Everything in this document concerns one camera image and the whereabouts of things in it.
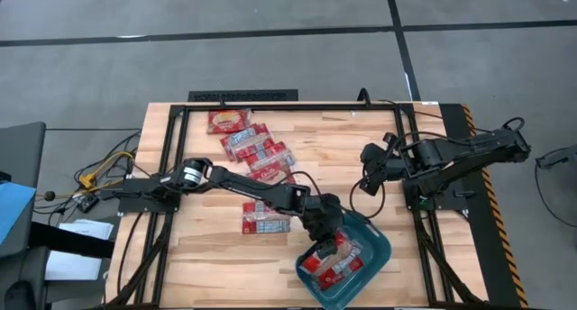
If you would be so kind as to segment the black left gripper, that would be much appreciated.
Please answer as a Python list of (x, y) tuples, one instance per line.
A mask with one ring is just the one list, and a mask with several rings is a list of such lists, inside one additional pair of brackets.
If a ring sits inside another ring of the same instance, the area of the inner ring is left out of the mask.
[(306, 210), (302, 215), (302, 224), (308, 238), (315, 242), (315, 253), (318, 258), (337, 253), (338, 245), (334, 235), (343, 225), (343, 212), (339, 207), (328, 206)]

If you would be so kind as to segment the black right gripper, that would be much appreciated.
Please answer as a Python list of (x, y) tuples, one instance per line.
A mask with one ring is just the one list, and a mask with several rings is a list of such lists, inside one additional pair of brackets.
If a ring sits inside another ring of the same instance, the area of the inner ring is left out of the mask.
[(382, 149), (375, 143), (369, 143), (363, 148), (360, 160), (362, 162), (360, 189), (370, 196), (375, 196), (378, 192), (376, 182), (400, 180), (407, 174), (405, 162), (393, 153), (392, 148)]

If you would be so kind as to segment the red popcorn bag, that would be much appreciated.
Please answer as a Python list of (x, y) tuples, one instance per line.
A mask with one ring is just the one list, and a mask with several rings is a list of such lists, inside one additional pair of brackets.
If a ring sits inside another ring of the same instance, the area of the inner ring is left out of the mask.
[(242, 234), (289, 233), (290, 229), (289, 219), (244, 219)]
[(346, 274), (364, 266), (361, 259), (362, 245), (350, 238), (345, 232), (336, 234), (337, 253), (334, 255), (331, 270), (334, 273)]
[(255, 123), (245, 130), (225, 136), (220, 143), (230, 161), (241, 161), (268, 149), (274, 140), (265, 123)]
[(248, 109), (210, 111), (206, 132), (216, 134), (243, 131), (250, 126), (249, 113)]
[(329, 254), (323, 258), (317, 251), (306, 256), (298, 265), (306, 274), (320, 277), (325, 274), (336, 262), (337, 254)]
[(275, 215), (276, 212), (268, 208), (261, 201), (243, 203), (243, 217), (252, 221), (263, 220)]
[(296, 180), (291, 175), (290, 167), (283, 161), (275, 161), (260, 169), (254, 170), (247, 174), (247, 177), (266, 184), (275, 184), (281, 180), (283, 183), (296, 183)]
[(251, 171), (256, 171), (275, 162), (280, 162), (281, 164), (292, 167), (296, 160), (285, 143), (281, 141), (249, 156), (245, 159), (245, 162)]
[(317, 278), (317, 283), (321, 291), (325, 291), (328, 288), (336, 285), (340, 281), (350, 277), (353, 273), (358, 271), (360, 267), (352, 267), (352, 268), (345, 268), (339, 272), (334, 271), (333, 269), (328, 269), (326, 272), (321, 274)]

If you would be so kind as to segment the teal plastic basket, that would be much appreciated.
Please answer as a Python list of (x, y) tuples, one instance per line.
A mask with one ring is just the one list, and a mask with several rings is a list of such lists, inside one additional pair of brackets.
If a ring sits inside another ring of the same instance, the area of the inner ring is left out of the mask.
[(350, 277), (340, 281), (336, 285), (321, 291), (317, 278), (306, 274), (298, 265), (308, 256), (307, 253), (297, 259), (296, 272), (299, 280), (313, 296), (313, 298), (326, 310), (344, 310), (379, 273), (391, 257), (391, 245), (387, 237), (371, 223), (362, 223), (346, 214), (343, 218), (341, 232), (355, 239), (362, 245), (361, 259), (364, 266), (353, 273)]

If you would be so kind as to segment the black strip with hazard stripes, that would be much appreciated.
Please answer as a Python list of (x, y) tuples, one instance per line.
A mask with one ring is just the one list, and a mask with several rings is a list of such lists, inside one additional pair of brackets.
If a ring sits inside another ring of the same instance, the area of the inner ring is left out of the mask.
[(438, 213), (448, 262), (479, 298), (493, 305), (527, 307), (527, 295), (488, 170), (465, 177), (462, 185), (475, 193), (465, 199), (469, 218), (453, 211)]

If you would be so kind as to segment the black floor vent grille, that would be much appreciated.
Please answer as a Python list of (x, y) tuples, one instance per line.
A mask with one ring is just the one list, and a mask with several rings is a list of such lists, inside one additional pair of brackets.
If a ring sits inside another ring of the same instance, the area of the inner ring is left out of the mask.
[(297, 89), (248, 89), (189, 91), (189, 102), (269, 102), (297, 101)]

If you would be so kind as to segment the black power adapter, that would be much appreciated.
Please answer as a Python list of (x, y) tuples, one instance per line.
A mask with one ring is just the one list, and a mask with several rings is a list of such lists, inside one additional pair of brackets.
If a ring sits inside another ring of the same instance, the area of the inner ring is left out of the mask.
[(98, 196), (93, 194), (76, 196), (74, 200), (77, 203), (77, 209), (84, 214), (90, 212), (100, 201)]

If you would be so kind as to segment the white papers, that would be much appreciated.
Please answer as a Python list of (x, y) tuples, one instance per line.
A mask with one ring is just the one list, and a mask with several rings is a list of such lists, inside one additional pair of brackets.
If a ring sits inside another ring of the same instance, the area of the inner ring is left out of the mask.
[[(114, 229), (111, 223), (77, 219), (73, 223), (60, 223), (59, 228), (94, 238), (107, 240)], [(51, 251), (46, 269), (47, 281), (97, 280), (102, 259), (62, 251)]]

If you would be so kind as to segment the black chair base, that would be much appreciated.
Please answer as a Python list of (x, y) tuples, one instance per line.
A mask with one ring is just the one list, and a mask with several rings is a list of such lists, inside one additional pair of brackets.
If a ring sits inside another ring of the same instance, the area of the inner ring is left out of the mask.
[(0, 259), (0, 310), (45, 310), (49, 253), (36, 247)]

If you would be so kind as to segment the blue sheet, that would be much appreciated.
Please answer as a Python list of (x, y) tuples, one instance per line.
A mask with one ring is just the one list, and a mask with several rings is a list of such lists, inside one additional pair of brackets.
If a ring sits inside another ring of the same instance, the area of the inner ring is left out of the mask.
[(14, 227), (24, 208), (35, 197), (36, 189), (14, 182), (0, 182), (0, 244)]

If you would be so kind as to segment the grey chair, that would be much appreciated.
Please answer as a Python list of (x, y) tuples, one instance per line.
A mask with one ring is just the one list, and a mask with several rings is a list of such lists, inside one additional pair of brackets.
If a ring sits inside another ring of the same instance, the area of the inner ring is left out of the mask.
[[(46, 132), (43, 122), (0, 128), (0, 171), (15, 184), (36, 188)], [(31, 198), (6, 238), (0, 243), (0, 259), (24, 251), (28, 246), (32, 221)]]

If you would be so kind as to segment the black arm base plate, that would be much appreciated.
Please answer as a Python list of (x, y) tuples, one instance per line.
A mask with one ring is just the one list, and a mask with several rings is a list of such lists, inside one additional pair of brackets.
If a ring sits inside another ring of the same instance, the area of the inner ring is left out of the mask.
[(412, 181), (403, 181), (402, 187), (407, 209), (416, 208), (419, 211), (462, 211), (468, 208), (466, 198), (475, 195), (474, 191), (464, 189), (461, 179), (450, 183), (447, 188), (433, 196), (425, 196)]
[(152, 178), (131, 178), (114, 192), (119, 199), (118, 211), (126, 213), (172, 213), (179, 210), (180, 195)]

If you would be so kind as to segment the black aluminium table frame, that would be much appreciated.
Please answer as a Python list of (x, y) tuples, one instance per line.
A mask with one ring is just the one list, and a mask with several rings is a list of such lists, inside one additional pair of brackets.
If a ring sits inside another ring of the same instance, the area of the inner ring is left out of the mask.
[[(226, 166), (219, 138), (206, 132), (208, 115), (200, 104), (188, 116), (174, 115), (167, 103), (151, 103), (142, 125), (136, 165), (144, 177), (173, 166), (177, 155), (206, 157)], [(420, 261), (415, 217), (405, 206), (402, 186), (386, 185), (384, 196), (354, 188), (364, 145), (386, 132), (444, 133), (440, 108), (415, 104), (416, 118), (396, 116), (383, 103), (373, 108), (345, 103), (263, 103), (252, 121), (265, 123), (296, 158), (299, 183), (317, 183), (369, 214), (389, 238), (390, 261), (355, 298), (357, 306), (425, 305), (426, 275)], [(175, 213), (163, 273), (150, 269), (137, 299), (157, 298), (165, 308), (312, 307), (315, 299), (299, 281), (295, 262), (310, 241), (299, 221), (282, 234), (242, 234), (241, 196), (213, 190), (185, 196)], [(161, 283), (156, 297), (154, 286)]]

